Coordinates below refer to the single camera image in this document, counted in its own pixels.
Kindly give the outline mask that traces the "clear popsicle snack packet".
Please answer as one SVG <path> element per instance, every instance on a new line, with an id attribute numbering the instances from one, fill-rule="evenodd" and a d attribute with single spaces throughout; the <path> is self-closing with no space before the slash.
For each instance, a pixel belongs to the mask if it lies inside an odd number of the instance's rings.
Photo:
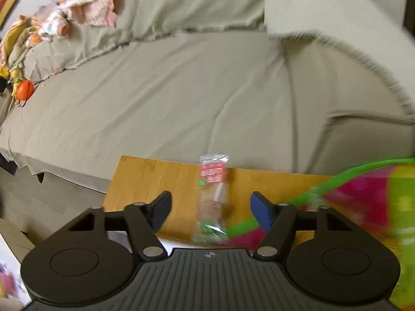
<path id="1" fill-rule="evenodd" d="M 228 206 L 227 164 L 229 155 L 218 153 L 199 158 L 198 207 L 192 241 L 225 244 L 225 213 Z"/>

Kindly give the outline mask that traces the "colourful play mat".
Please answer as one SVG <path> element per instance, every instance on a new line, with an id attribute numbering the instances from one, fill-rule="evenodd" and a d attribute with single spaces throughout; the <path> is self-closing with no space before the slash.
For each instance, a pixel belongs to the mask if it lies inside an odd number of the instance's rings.
<path id="1" fill-rule="evenodd" d="M 392 302 L 414 309 L 414 159 L 389 159 L 350 168 L 330 177 L 229 168 L 229 245 L 253 250 L 265 232 L 250 213 L 250 195 L 288 201 L 303 211 L 333 206 L 389 247 L 401 276 Z"/>

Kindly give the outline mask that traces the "beige sofa with cover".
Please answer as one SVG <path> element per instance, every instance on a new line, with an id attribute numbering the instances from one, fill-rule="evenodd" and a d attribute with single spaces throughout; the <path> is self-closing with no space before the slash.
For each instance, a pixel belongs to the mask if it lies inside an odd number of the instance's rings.
<path id="1" fill-rule="evenodd" d="M 123 155 L 334 174 L 414 155 L 414 40 L 372 0 L 116 0 L 6 65 L 1 156 L 106 191 Z"/>

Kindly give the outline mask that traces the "orange toy ball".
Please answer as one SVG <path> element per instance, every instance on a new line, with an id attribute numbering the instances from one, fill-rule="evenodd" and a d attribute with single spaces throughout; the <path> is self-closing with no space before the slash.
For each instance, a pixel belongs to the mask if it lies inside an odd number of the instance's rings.
<path id="1" fill-rule="evenodd" d="M 34 84 L 28 80 L 23 80 L 17 89 L 16 97 L 19 101 L 27 101 L 34 93 Z"/>

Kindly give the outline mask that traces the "pink baby clothes pile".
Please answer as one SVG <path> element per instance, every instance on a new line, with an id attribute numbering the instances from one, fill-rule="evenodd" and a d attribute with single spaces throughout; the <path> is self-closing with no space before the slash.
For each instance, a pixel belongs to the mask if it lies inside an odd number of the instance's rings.
<path id="1" fill-rule="evenodd" d="M 31 18 L 31 24 L 41 39 L 62 39 L 69 35 L 71 24 L 93 27 L 114 27 L 117 22 L 116 0 L 64 0 L 51 4 Z"/>

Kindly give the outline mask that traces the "yellow plush toy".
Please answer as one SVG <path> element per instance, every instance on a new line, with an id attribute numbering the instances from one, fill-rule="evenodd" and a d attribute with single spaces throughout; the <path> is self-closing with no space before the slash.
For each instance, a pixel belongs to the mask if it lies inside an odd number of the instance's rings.
<path id="1" fill-rule="evenodd" d="M 5 66 L 20 34 L 31 25 L 31 19 L 19 15 L 1 40 L 1 66 Z"/>

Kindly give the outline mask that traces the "red framed picture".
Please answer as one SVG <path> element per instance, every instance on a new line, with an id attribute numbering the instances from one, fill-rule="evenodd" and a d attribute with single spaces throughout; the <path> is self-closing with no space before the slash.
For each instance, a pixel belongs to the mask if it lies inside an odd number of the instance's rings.
<path id="1" fill-rule="evenodd" d="M 0 27 L 3 27 L 18 0 L 0 0 Z"/>

